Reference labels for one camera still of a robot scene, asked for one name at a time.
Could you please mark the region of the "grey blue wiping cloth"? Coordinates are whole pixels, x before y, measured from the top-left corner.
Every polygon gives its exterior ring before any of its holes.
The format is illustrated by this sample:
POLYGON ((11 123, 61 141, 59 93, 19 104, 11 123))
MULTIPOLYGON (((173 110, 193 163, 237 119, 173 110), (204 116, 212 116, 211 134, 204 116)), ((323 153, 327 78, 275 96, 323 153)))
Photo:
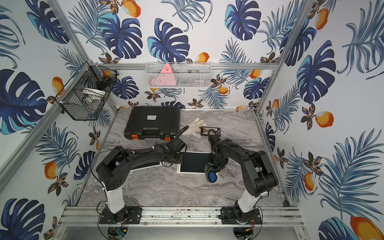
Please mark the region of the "grey blue wiping cloth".
POLYGON ((218 165, 207 162, 205 164, 205 176, 207 181, 210 183, 215 183, 217 181, 217 173, 221 170, 218 165))

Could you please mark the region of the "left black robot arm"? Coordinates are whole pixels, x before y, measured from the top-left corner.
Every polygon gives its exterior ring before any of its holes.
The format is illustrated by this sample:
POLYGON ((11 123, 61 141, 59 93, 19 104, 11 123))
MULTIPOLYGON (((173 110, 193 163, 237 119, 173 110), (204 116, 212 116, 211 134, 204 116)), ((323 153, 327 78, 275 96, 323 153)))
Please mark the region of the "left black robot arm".
POLYGON ((152 163, 172 165, 183 162, 187 145, 180 137, 188 128, 189 126, 183 127, 169 142, 155 144, 150 148, 128 150, 117 146, 99 163, 96 172, 107 198, 107 210, 102 213, 105 222, 120 224, 128 217, 123 184, 131 169, 152 163))

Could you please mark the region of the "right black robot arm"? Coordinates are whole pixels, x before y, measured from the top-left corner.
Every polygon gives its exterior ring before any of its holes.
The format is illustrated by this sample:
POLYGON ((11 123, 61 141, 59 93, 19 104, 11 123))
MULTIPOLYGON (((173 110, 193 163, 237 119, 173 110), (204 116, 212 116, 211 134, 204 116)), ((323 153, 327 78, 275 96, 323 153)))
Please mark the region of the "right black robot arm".
POLYGON ((217 181, 217 173, 223 170, 228 160, 233 160, 241 167, 245 186, 243 195, 234 207, 224 210, 219 219, 223 224, 246 224, 257 219, 257 203, 267 197, 269 192, 279 185, 277 174, 268 155, 264 151, 251 151, 234 143, 230 139, 221 140, 218 135, 208 136, 211 153, 205 164, 207 181, 217 181))

